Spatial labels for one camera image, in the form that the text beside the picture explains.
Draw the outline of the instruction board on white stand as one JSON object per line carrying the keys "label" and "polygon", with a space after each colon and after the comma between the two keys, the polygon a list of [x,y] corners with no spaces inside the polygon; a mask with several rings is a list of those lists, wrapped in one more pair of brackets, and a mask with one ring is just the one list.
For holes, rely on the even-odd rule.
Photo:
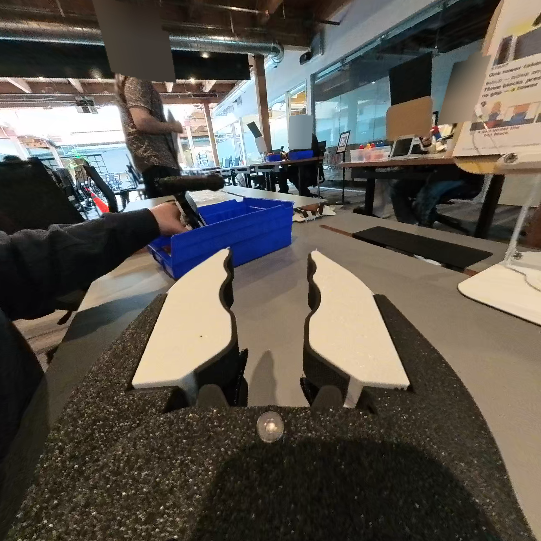
{"label": "instruction board on white stand", "polygon": [[503,261],[458,286],[463,296],[540,325],[540,251],[519,248],[529,209],[540,202],[540,1],[501,1],[484,43],[489,58],[453,151],[458,165],[525,176],[530,193]]}

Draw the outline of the person's left hand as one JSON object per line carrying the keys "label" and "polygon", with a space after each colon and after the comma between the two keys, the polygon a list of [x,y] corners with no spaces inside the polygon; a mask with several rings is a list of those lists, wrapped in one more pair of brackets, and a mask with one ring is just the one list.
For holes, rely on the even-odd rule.
{"label": "person's left hand", "polygon": [[160,235],[173,236],[188,231],[175,202],[164,202],[150,208],[150,212],[158,224]]}

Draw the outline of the black office chair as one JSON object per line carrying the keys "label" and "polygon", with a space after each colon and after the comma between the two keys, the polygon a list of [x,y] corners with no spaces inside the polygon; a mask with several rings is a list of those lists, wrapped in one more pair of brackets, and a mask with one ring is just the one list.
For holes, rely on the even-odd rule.
{"label": "black office chair", "polygon": [[34,161],[1,162],[1,232],[48,230],[53,225],[77,225],[81,213]]}

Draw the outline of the black table mat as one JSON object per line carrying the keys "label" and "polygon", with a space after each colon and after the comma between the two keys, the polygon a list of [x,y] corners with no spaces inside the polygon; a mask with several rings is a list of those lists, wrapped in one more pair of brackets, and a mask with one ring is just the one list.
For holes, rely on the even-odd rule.
{"label": "black table mat", "polygon": [[386,227],[364,229],[353,233],[353,238],[378,247],[432,260],[444,267],[460,271],[492,256],[491,252],[485,250]]}

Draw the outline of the grey laptop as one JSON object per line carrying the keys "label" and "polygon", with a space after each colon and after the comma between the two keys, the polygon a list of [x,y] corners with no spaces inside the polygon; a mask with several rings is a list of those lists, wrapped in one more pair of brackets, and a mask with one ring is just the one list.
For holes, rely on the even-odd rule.
{"label": "grey laptop", "polygon": [[[166,116],[167,121],[170,124],[176,123],[177,120],[174,118],[174,115],[170,109],[166,110]],[[174,155],[177,160],[177,162],[180,162],[180,154],[181,154],[181,143],[179,142],[179,134],[177,132],[172,132],[172,145],[174,148]]]}

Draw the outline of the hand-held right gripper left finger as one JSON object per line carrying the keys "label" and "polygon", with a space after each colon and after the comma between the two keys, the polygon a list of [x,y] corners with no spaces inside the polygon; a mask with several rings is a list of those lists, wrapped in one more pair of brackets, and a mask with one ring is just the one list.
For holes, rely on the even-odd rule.
{"label": "hand-held right gripper left finger", "polygon": [[230,405],[240,394],[240,349],[233,306],[233,254],[221,249],[169,289],[131,387],[170,388],[188,405],[206,385],[218,386]]}

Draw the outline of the wooden background desk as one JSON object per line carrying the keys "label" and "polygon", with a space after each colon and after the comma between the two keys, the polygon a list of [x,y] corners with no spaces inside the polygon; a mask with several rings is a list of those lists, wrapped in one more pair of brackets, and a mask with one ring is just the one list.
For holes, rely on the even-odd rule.
{"label": "wooden background desk", "polygon": [[489,184],[473,236],[480,239],[489,237],[492,222],[505,182],[505,174],[497,171],[496,155],[454,158],[444,154],[414,156],[412,158],[381,159],[375,161],[346,161],[339,164],[342,169],[351,170],[351,179],[367,180],[363,212],[374,216],[374,193],[376,179],[401,179],[414,174],[415,167],[454,166],[476,175],[489,175]]}

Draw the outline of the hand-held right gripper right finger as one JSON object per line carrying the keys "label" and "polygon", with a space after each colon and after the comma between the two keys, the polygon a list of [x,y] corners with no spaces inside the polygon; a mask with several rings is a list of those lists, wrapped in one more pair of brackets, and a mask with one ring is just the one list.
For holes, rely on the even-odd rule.
{"label": "hand-held right gripper right finger", "polygon": [[365,389],[408,390],[406,369],[369,287],[318,250],[308,254],[307,283],[302,391],[309,405],[356,408]]}

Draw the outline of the clear box of colourful blocks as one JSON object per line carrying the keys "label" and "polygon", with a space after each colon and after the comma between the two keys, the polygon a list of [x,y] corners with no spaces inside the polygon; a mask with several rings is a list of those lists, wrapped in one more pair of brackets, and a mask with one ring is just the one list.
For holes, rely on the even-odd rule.
{"label": "clear box of colourful blocks", "polygon": [[391,150],[392,145],[385,145],[383,143],[361,145],[358,149],[351,150],[349,161],[351,163],[384,161],[389,158]]}

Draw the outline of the person's left forearm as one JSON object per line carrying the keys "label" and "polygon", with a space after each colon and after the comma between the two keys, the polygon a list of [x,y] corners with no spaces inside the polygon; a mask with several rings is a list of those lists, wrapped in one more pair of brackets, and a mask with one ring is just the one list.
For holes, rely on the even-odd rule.
{"label": "person's left forearm", "polygon": [[1,232],[1,319],[33,319],[118,267],[159,236],[149,209],[48,230]]}

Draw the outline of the white tablet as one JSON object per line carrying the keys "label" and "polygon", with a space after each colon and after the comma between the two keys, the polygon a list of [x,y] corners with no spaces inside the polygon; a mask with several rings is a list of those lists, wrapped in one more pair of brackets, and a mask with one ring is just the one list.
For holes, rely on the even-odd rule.
{"label": "white tablet", "polygon": [[416,141],[417,137],[415,135],[399,136],[392,145],[389,159],[403,159],[410,156]]}

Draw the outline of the blue plastic bin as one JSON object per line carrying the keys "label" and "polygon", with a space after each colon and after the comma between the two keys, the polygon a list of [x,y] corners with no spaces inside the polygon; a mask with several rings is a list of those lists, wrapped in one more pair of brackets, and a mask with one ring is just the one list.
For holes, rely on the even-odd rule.
{"label": "blue plastic bin", "polygon": [[232,252],[234,267],[287,247],[292,241],[293,202],[230,199],[199,208],[205,225],[187,233],[162,236],[147,249],[173,279],[222,249]]}

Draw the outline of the cardboard sheet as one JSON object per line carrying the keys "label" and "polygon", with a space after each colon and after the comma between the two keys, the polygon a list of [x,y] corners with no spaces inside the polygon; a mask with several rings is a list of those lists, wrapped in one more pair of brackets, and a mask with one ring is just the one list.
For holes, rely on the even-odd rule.
{"label": "cardboard sheet", "polygon": [[402,136],[429,136],[433,128],[433,99],[424,96],[391,105],[385,117],[385,139],[395,141]]}

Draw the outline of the white plastic parts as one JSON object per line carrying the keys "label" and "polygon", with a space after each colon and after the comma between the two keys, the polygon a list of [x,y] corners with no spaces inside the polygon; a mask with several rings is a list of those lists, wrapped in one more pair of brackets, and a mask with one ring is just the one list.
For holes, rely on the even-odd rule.
{"label": "white plastic parts", "polygon": [[324,203],[298,207],[293,210],[293,222],[308,222],[328,216],[335,216],[335,207]]}

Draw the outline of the silver ventilation duct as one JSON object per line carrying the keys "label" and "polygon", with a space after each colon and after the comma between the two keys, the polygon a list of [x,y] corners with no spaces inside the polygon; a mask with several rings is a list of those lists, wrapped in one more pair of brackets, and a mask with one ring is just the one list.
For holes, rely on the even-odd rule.
{"label": "silver ventilation duct", "polygon": [[[98,28],[80,24],[36,21],[30,19],[2,19],[1,39],[25,42],[84,44],[104,46]],[[263,55],[276,64],[284,57],[285,49],[275,40],[258,41],[224,35],[170,34],[172,50],[215,52],[228,54]]]}

